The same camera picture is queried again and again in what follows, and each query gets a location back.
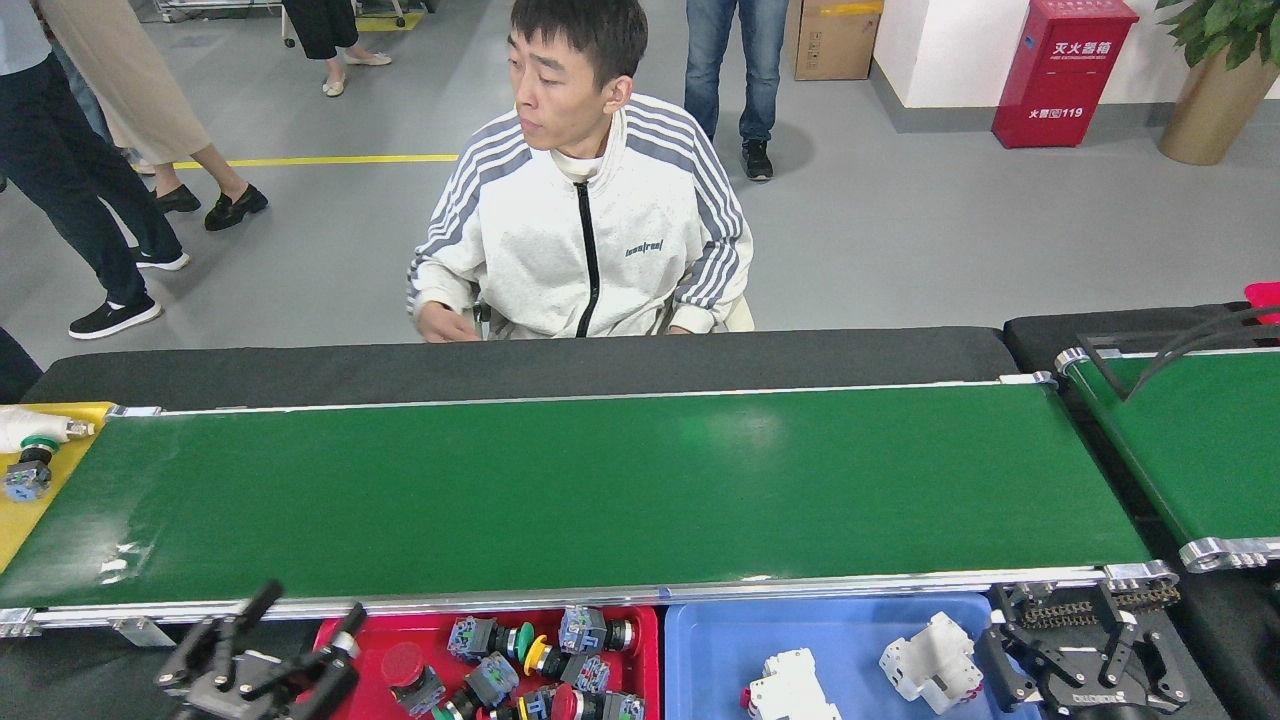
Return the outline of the person's right hand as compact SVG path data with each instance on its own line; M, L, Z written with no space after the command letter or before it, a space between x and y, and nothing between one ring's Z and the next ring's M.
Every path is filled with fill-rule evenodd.
M416 313L415 327L429 343L479 342L474 320L438 301L425 302Z

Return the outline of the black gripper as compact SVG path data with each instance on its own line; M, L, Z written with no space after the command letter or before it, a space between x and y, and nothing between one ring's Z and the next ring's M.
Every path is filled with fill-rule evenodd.
M1157 719L1151 706L1185 706L1190 689L1170 634L1144 630L1129 612L1100 619L1108 635L1100 684L1071 687L1065 656L1019 625L991 625L978 641L978 665L1002 711L1041 702L1053 719Z
M252 630L283 596L269 580L234 616L207 616L192 625L157 673L161 691L189 691L189 707L221 719L329 719L358 682L355 634L366 609L355 603L319 650L275 661L236 657L242 633Z

